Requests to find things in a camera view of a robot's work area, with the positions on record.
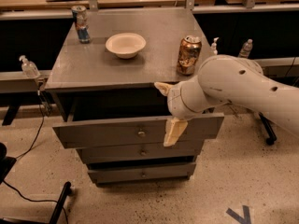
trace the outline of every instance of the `chair leg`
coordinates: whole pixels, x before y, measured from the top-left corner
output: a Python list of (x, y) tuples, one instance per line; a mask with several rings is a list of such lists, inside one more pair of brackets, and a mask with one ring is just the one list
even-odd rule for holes
[(259, 114), (261, 121), (263, 123), (263, 126), (265, 127), (266, 131), (268, 132), (269, 137), (265, 140), (267, 145), (272, 146), (274, 145), (274, 142), (277, 141), (277, 136), (275, 135), (271, 124), (267, 118), (263, 116), (263, 114)]
[(53, 211), (52, 217), (50, 218), (50, 224), (56, 224), (57, 220), (59, 218), (59, 215), (61, 214), (63, 207), (64, 207), (64, 202), (66, 197), (71, 194), (71, 183), (66, 182), (64, 184), (64, 188), (62, 190), (62, 193), (60, 194), (59, 200), (55, 206), (55, 209)]

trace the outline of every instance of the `hand sanitizer bottle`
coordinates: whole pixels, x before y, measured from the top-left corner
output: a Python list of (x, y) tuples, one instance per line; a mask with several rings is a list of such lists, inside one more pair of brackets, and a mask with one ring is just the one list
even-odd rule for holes
[(21, 69), (26, 76), (29, 78), (38, 78), (40, 76), (36, 65), (28, 61), (24, 55), (22, 55), (19, 60), (22, 62)]

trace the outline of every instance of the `drawer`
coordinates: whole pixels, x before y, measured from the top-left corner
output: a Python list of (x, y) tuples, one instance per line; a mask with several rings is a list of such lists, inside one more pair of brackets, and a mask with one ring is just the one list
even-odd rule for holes
[(169, 163), (164, 165), (138, 166), (126, 169), (89, 170), (93, 183), (104, 184), (122, 181), (149, 180), (168, 177), (190, 177), (195, 170), (195, 162)]
[[(53, 129), (65, 148), (163, 143), (170, 116), (68, 121)], [(216, 138), (222, 113), (199, 115), (189, 121), (178, 142)]]
[(60, 92), (53, 97), (64, 121), (170, 115), (167, 98), (153, 85), (143, 86), (146, 87)]
[(182, 141), (172, 147), (164, 147), (162, 143), (143, 145), (123, 145), (108, 147), (90, 147), (77, 149), (83, 163), (109, 161), (148, 160), (167, 157), (197, 156), (200, 154), (203, 140)]

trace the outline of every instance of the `soda can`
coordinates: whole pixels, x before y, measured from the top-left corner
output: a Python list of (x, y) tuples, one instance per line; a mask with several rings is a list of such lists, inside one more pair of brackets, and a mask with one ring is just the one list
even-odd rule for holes
[(183, 75), (191, 75), (195, 71), (202, 43), (198, 36), (187, 35), (180, 42), (177, 71)]
[(75, 28), (80, 43), (90, 43), (91, 38), (87, 32), (87, 12), (85, 6), (72, 6)]

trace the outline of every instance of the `speckled floor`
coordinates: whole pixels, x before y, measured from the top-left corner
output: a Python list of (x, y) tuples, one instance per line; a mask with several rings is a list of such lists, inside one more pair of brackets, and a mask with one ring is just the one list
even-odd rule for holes
[[(232, 105), (217, 108), (225, 119), (215, 140), (206, 140), (190, 180), (168, 179), (96, 187), (72, 149), (63, 149), (47, 118), (35, 147), (19, 159), (6, 181), (36, 200), (58, 200), (66, 181), (68, 222), (74, 224), (298, 224), (299, 140), (273, 126), (278, 140), (268, 146), (257, 115)], [(0, 110), (0, 120), (6, 109)], [(22, 106), (12, 125), (0, 127), (0, 141), (16, 157), (31, 146), (42, 118), (37, 106)], [(55, 203), (30, 203), (4, 183), (0, 217), (49, 222)], [(249, 208), (244, 217), (243, 206)], [(232, 212), (240, 216), (232, 218)], [(58, 223), (66, 223), (64, 214)]]

